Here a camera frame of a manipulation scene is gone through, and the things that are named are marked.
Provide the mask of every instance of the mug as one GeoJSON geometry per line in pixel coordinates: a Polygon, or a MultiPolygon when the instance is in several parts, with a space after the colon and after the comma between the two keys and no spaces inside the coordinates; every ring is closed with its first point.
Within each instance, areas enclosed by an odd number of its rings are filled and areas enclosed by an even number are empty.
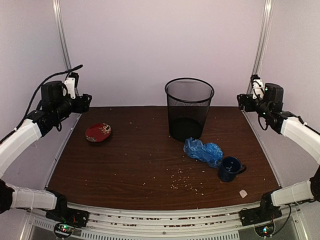
{"type": "Polygon", "coordinates": [[[238,174],[242,174],[245,170],[247,170],[246,165],[242,165],[238,158],[226,156],[221,161],[218,177],[223,182],[231,182],[238,174]]]}

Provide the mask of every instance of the wall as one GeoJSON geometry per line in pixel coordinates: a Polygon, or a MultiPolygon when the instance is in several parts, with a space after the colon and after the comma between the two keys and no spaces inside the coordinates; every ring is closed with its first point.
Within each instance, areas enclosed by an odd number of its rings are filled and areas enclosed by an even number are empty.
{"type": "MultiPolygon", "coordinates": [[[[51,1],[0,1],[0,136],[21,120],[39,83],[65,70],[51,1]]],[[[40,95],[34,101],[38,103],[40,95]]],[[[51,167],[76,115],[30,146],[7,170],[3,180],[21,187],[44,189],[51,167]]],[[[18,239],[25,211],[0,215],[1,239],[18,239]]]]}
{"type": "Polygon", "coordinates": [[[258,46],[264,0],[61,1],[70,58],[92,106],[166,105],[164,86],[194,77],[213,105],[236,106],[258,46]]]}
{"type": "MultiPolygon", "coordinates": [[[[275,1],[261,78],[284,88],[283,109],[320,130],[320,1],[275,1]]],[[[249,114],[283,187],[312,177],[318,165],[298,145],[272,130],[262,131],[257,114],[249,114]]],[[[302,212],[313,240],[319,239],[320,204],[302,212]]]]}

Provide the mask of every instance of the wire mesh wastebasket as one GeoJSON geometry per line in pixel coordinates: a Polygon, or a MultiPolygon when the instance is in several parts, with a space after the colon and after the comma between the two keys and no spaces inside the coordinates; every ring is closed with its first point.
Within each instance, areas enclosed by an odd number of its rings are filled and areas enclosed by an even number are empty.
{"type": "Polygon", "coordinates": [[[165,85],[170,135],[184,142],[202,135],[210,103],[215,94],[207,82],[190,77],[177,78],[165,85]]]}

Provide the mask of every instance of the crumpled plastic bag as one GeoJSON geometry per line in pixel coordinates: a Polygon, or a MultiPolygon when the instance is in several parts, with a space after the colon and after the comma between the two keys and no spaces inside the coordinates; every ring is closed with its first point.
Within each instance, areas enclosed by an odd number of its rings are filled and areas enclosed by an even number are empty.
{"type": "Polygon", "coordinates": [[[208,163],[211,168],[218,168],[224,155],[217,144],[203,144],[199,139],[192,137],[185,140],[183,151],[192,159],[208,163]]]}

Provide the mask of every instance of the plate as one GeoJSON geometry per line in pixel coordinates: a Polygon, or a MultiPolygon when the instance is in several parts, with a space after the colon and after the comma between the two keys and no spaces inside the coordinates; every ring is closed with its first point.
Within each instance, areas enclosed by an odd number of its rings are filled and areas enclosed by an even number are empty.
{"type": "Polygon", "coordinates": [[[106,123],[96,123],[85,131],[85,139],[92,143],[106,140],[111,134],[111,126],[106,123]]]}

